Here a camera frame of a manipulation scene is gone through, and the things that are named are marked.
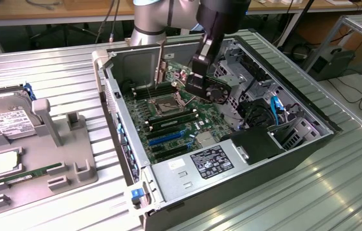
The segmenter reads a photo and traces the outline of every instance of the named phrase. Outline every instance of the workbench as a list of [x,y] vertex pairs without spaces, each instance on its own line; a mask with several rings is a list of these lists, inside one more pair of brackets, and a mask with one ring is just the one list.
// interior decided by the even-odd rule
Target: workbench
[[[42,3],[51,3],[54,0],[43,0]],[[291,13],[295,17],[291,21],[288,29],[280,40],[280,46],[288,38],[288,35],[296,25],[296,21],[301,16],[308,0],[301,4],[295,4]],[[22,26],[22,25],[42,25],[42,24],[62,24],[62,23],[85,23],[101,22],[105,20],[107,9],[95,10],[75,10],[69,11],[65,5],[55,6],[55,10],[47,10],[43,7],[30,5],[26,0],[2,0],[0,3],[0,26]],[[281,14],[287,13],[289,5],[283,3],[261,4],[253,1],[248,14]],[[333,11],[356,11],[356,5],[335,6],[325,0],[316,0],[309,12],[333,12]],[[119,6],[117,20],[134,20],[134,4],[133,0],[124,0]],[[189,34],[189,30],[182,30],[182,35]]]
[[[362,120],[260,36],[237,33],[344,132],[291,172],[172,230],[362,230]],[[169,42],[200,35],[170,37]],[[49,98],[51,115],[86,116],[99,181],[0,214],[0,230],[142,230],[129,212],[126,182],[107,129],[91,65],[98,44],[0,54],[0,85],[29,81]]]

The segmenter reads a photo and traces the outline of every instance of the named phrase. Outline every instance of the metal extrusion table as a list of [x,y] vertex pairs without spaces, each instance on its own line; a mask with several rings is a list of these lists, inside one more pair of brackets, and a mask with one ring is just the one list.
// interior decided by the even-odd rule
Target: metal extrusion table
[[304,70],[307,72],[311,71],[311,69],[312,69],[312,67],[313,67],[313,65],[321,55],[323,50],[328,47],[333,37],[336,36],[336,34],[339,33],[339,31],[344,25],[347,25],[352,30],[355,30],[356,32],[359,32],[362,35],[362,15],[351,15],[351,16],[341,16],[340,17],[340,19],[339,19],[333,29],[331,30],[329,35],[328,35],[327,39],[324,40],[319,50],[315,52],[313,56],[308,59],[305,65],[304,65]]
[[[257,34],[240,31],[295,86],[344,129],[291,172],[172,230],[362,230],[362,121]],[[198,39],[178,36],[169,41]],[[0,86],[29,81],[50,98],[54,119],[86,116],[99,181],[0,214],[0,230],[142,230],[128,210],[126,182],[97,94],[91,52],[125,42],[0,54]]]

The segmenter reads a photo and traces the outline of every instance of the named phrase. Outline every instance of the warning label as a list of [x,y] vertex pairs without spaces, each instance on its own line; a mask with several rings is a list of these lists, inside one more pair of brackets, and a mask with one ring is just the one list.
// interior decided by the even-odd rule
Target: warning label
[[221,146],[216,146],[214,148],[193,154],[192,159],[201,173],[201,177],[205,179],[209,179],[234,168],[234,165]]
[[34,130],[34,124],[25,110],[0,114],[0,132],[6,136]]

